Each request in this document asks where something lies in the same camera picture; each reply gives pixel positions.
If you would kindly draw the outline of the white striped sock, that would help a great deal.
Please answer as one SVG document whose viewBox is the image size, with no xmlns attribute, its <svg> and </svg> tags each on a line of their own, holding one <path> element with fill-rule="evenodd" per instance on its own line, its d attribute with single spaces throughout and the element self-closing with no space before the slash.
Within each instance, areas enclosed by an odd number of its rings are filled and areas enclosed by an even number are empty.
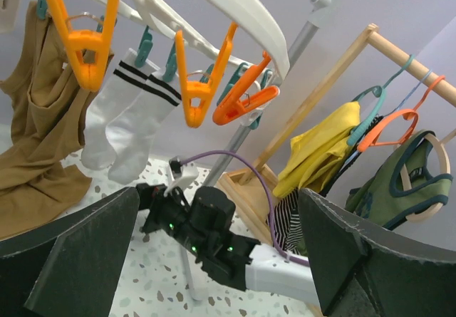
<svg viewBox="0 0 456 317">
<path fill-rule="evenodd" d="M 137 56 L 132 48 L 126 51 L 86 111 L 81 162 L 90 170 L 102 170 L 113 163 L 116 154 L 105 135 L 108 123 L 133 102 L 147 77 L 158 69 L 151 61 L 136 67 Z"/>
<path fill-rule="evenodd" d="M 151 73 L 133 102 L 106 128 L 115 151 L 108 178 L 122 185 L 136 180 L 145 169 L 156 132 L 182 101 L 177 74 Z"/>
</svg>

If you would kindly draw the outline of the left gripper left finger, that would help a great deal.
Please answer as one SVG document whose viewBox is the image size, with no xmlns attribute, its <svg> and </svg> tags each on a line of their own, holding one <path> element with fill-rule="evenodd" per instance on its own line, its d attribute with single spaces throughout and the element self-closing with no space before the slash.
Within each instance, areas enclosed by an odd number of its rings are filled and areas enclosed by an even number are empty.
<svg viewBox="0 0 456 317">
<path fill-rule="evenodd" d="M 138 206 L 126 187 L 1 241 L 1 315 L 108 316 Z"/>
</svg>

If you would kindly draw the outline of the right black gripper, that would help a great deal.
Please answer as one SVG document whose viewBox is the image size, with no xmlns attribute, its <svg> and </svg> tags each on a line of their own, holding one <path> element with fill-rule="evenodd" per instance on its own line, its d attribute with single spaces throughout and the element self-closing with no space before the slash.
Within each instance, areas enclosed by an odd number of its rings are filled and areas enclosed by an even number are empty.
<svg viewBox="0 0 456 317">
<path fill-rule="evenodd" d="M 163 230 L 173 239 L 194 239 L 195 229 L 190 225 L 190 205 L 180 188 L 167 192 L 168 186 L 136 185 L 140 203 L 138 210 L 149 210 L 140 231 L 150 234 Z"/>
</svg>

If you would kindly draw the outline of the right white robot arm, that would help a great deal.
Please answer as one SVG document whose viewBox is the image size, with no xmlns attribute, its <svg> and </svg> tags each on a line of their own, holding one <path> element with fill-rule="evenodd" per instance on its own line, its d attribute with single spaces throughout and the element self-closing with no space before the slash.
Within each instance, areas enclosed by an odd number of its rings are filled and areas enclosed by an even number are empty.
<svg viewBox="0 0 456 317">
<path fill-rule="evenodd" d="M 178 187 L 142 183 L 136 190 L 139 208 L 149 211 L 142 232 L 163 230 L 218 284 L 318 304 L 309 267 L 282 258 L 274 247 L 258 239 L 231 231 L 235 204 L 223 191 L 203 186 L 188 202 Z"/>
</svg>

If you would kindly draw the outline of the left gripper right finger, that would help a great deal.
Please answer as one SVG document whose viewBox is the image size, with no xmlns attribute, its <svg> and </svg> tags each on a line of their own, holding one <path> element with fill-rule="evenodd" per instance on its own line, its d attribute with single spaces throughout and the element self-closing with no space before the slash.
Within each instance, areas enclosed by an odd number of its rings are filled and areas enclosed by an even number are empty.
<svg viewBox="0 0 456 317">
<path fill-rule="evenodd" d="M 454 316 L 455 252 L 384 229 L 310 189 L 299 216 L 324 316 Z"/>
</svg>

